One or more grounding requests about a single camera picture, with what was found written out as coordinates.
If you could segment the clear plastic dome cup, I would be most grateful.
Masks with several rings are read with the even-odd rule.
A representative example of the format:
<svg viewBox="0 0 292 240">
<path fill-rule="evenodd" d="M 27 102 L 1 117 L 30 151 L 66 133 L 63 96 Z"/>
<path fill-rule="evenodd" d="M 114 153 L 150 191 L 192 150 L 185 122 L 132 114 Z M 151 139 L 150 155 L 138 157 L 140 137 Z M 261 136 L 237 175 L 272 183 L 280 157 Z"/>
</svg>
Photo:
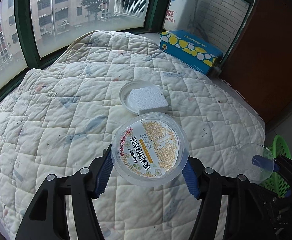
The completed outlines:
<svg viewBox="0 0 292 240">
<path fill-rule="evenodd" d="M 236 166 L 239 174 L 245 175 L 250 182 L 261 184 L 272 175 L 275 163 L 266 146 L 250 142 L 237 151 Z"/>
</svg>

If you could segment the white styrofoam block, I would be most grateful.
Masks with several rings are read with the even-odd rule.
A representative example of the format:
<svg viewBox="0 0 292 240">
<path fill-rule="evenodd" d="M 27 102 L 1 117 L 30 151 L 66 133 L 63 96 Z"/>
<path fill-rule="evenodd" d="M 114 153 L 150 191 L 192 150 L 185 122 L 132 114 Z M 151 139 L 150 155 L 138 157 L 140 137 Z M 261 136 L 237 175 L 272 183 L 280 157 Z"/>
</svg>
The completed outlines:
<svg viewBox="0 0 292 240">
<path fill-rule="evenodd" d="M 129 105 L 138 115 L 149 112 L 166 112 L 168 102 L 162 92 L 155 87 L 132 89 L 128 97 Z"/>
</svg>

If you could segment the brown wooden wardrobe panel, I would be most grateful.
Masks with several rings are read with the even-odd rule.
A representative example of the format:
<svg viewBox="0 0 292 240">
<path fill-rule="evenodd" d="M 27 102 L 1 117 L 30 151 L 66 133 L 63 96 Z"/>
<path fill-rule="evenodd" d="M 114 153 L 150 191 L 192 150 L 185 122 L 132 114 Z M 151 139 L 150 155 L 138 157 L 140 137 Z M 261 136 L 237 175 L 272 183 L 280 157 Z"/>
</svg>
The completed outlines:
<svg viewBox="0 0 292 240">
<path fill-rule="evenodd" d="M 256 0 L 220 77 L 270 131 L 292 114 L 292 0 Z"/>
</svg>

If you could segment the blue yellow tissue box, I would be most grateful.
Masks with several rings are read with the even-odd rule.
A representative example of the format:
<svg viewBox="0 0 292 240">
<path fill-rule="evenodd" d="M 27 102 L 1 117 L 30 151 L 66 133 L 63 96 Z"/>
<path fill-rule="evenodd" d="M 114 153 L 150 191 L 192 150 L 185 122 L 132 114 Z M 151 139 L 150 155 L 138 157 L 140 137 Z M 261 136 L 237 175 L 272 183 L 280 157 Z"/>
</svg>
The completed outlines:
<svg viewBox="0 0 292 240">
<path fill-rule="evenodd" d="M 223 52 L 184 30 L 163 31 L 159 48 L 204 75 L 223 58 Z"/>
</svg>

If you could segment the green window frame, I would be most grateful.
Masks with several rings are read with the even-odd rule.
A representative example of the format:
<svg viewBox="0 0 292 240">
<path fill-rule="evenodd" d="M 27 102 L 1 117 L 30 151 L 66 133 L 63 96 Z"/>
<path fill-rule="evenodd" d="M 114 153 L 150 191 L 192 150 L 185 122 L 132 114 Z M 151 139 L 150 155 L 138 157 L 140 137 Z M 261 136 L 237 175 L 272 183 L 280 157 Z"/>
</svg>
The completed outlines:
<svg viewBox="0 0 292 240">
<path fill-rule="evenodd" d="M 256 0 L 0 0 L 0 101 L 93 30 L 185 30 L 228 56 Z"/>
</svg>

